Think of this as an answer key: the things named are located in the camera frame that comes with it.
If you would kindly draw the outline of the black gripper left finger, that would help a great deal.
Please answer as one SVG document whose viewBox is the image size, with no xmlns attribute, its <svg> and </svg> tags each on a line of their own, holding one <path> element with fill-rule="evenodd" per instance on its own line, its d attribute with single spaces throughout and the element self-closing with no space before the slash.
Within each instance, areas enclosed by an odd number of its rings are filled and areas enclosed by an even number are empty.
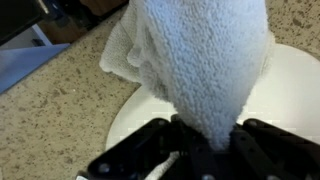
<svg viewBox="0 0 320 180">
<path fill-rule="evenodd" d="M 106 150 L 85 180 L 204 180 L 214 176 L 206 140 L 178 115 L 155 118 Z"/>
</svg>

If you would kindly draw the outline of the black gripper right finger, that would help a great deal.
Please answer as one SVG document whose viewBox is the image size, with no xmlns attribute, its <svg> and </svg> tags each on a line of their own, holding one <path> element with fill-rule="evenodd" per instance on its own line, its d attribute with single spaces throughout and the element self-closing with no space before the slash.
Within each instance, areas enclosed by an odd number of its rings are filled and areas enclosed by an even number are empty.
<svg viewBox="0 0 320 180">
<path fill-rule="evenodd" d="M 320 180 L 320 145 L 258 119 L 231 132 L 239 180 Z"/>
</svg>

